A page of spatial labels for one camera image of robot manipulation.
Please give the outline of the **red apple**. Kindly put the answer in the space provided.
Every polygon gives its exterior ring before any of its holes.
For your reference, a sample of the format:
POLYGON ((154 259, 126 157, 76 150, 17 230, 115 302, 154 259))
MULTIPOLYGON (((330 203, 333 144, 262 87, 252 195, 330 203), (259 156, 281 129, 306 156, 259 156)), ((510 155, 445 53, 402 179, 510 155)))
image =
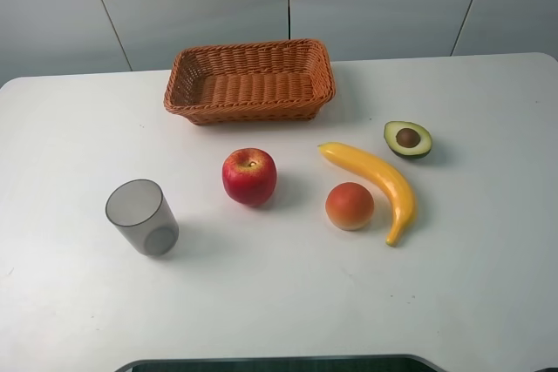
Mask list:
POLYGON ((229 198, 245 206, 261 206, 275 191, 276 164, 264 150, 238 149, 223 162, 221 179, 229 198))

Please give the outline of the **brown wicker basket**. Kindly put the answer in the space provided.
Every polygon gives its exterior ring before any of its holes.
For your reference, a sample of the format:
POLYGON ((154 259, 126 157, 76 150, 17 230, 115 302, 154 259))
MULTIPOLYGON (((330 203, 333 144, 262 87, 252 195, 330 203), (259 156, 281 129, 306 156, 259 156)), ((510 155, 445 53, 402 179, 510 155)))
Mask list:
POLYGON ((335 94, 324 43, 302 38, 185 49, 163 105, 195 125, 297 121, 312 120, 335 94))

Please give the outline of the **orange peach fruit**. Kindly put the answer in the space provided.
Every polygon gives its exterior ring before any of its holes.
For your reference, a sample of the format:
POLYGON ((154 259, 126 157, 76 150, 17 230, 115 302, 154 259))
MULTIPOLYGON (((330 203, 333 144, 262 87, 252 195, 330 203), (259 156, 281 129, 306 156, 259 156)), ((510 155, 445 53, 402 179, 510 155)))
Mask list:
POLYGON ((325 211, 330 222, 345 231, 366 227, 374 214, 375 202, 371 193, 362 185, 345 182, 335 186, 325 201, 325 211))

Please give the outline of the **yellow banana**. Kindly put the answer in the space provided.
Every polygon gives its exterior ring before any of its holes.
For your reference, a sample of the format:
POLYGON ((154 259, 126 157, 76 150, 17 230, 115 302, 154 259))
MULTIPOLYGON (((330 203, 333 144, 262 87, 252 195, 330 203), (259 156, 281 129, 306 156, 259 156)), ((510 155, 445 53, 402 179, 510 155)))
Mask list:
POLYGON ((340 142, 327 142, 318 151, 332 164, 377 186, 391 203, 391 229, 385 243, 396 247, 417 215, 417 199, 408 180, 378 156, 340 142))

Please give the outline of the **halved avocado with pit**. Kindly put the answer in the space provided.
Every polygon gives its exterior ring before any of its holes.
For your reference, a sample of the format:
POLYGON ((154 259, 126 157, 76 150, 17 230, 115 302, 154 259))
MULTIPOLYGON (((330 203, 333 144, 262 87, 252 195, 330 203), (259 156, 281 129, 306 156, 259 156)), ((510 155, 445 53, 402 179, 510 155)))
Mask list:
POLYGON ((422 159, 432 149, 432 136, 422 126, 408 121, 389 121, 384 125, 384 141, 403 159, 422 159))

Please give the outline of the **grey translucent plastic cup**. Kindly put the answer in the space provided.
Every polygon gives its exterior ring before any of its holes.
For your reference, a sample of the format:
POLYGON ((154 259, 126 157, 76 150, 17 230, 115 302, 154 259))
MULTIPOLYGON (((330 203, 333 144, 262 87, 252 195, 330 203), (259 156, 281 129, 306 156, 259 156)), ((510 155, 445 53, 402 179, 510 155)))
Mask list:
POLYGON ((160 186, 150 179, 130 180, 105 203, 109 222, 140 254, 158 257, 179 239, 179 226, 160 186))

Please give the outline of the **dark monitor edge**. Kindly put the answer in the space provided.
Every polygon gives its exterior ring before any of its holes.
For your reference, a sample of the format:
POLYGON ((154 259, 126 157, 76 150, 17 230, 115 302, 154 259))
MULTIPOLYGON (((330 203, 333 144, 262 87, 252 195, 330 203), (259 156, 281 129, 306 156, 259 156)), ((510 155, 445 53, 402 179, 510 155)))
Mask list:
POLYGON ((140 360, 120 371, 440 371, 412 355, 331 355, 140 360))

